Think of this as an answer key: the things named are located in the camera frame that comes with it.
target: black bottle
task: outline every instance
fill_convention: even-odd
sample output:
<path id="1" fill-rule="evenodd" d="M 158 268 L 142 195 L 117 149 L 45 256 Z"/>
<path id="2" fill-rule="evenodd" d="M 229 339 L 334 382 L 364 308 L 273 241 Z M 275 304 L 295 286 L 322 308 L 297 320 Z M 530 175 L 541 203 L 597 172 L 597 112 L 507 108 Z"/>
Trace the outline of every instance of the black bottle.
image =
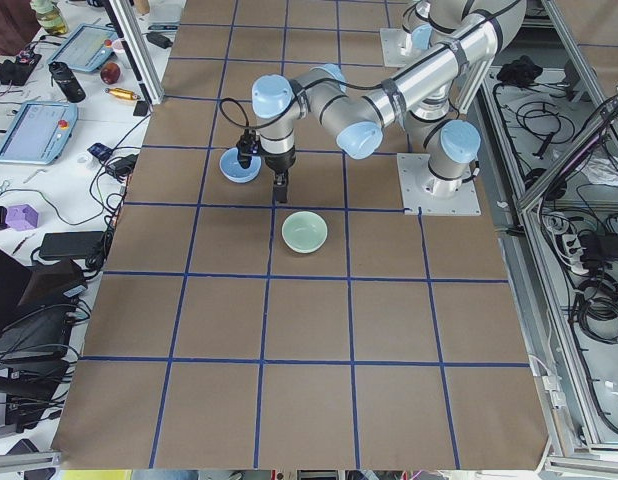
<path id="1" fill-rule="evenodd" d="M 76 76 L 64 62 L 51 62 L 49 64 L 51 77 L 56 81 L 62 93 L 71 103 L 82 102 L 87 95 L 82 89 Z"/>

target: purple cube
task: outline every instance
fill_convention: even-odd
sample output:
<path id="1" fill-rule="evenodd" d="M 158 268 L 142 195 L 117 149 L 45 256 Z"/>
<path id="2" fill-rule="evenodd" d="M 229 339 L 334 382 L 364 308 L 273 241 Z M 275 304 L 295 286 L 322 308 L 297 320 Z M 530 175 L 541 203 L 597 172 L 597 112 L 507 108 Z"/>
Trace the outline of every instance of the purple cube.
<path id="1" fill-rule="evenodd" d="M 38 212 L 30 205 L 7 207 L 7 219 L 5 222 L 18 232 L 31 230 L 38 226 Z"/>

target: blue joint cap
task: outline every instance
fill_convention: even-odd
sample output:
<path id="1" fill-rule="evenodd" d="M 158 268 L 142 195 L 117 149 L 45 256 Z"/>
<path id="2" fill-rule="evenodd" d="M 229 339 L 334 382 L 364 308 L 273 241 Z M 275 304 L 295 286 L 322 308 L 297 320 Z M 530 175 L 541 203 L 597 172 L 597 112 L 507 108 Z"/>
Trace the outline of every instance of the blue joint cap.
<path id="1" fill-rule="evenodd" d="M 382 130 L 373 122 L 349 125 L 336 137 L 336 143 L 354 160 L 367 158 L 382 143 Z"/>
<path id="2" fill-rule="evenodd" d="M 411 32 L 411 43 L 418 50 L 429 50 L 429 39 L 431 38 L 433 27 L 428 23 L 420 25 Z"/>
<path id="3" fill-rule="evenodd" d="M 480 134 L 469 122 L 452 120 L 442 127 L 440 144 L 454 162 L 469 163 L 478 155 Z"/>
<path id="4" fill-rule="evenodd" d="M 293 92 L 289 80 L 280 75 L 265 75 L 251 87 L 253 111 L 260 118 L 280 115 L 291 103 Z"/>
<path id="5" fill-rule="evenodd" d="M 338 66 L 334 65 L 333 63 L 325 63 L 324 65 L 320 65 L 319 67 L 312 68 L 312 70 L 324 70 L 336 80 L 340 80 L 341 82 L 347 81 L 345 80 L 345 76 L 342 74 L 342 70 L 340 70 L 340 68 L 338 68 Z M 344 85 L 340 85 L 340 90 L 342 90 L 342 93 L 345 93 L 347 91 L 347 87 L 345 87 Z"/>

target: light green bowl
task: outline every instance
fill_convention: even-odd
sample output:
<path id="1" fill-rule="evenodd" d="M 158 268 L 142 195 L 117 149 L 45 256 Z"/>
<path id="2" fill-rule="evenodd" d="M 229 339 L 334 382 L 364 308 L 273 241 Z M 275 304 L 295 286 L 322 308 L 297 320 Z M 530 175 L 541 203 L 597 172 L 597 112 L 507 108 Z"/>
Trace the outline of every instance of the light green bowl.
<path id="1" fill-rule="evenodd" d="M 296 212 L 282 224 L 282 238 L 294 252 L 311 253 L 327 240 L 327 224 L 313 212 Z"/>

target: glass bottle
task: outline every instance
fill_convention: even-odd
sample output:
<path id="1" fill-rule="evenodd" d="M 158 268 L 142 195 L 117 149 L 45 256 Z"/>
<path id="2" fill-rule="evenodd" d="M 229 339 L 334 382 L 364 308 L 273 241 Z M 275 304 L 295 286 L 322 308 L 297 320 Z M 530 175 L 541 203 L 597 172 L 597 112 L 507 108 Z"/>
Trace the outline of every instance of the glass bottle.
<path id="1" fill-rule="evenodd" d="M 49 35 L 64 35 L 69 31 L 60 9 L 51 0 L 31 0 L 36 19 Z"/>

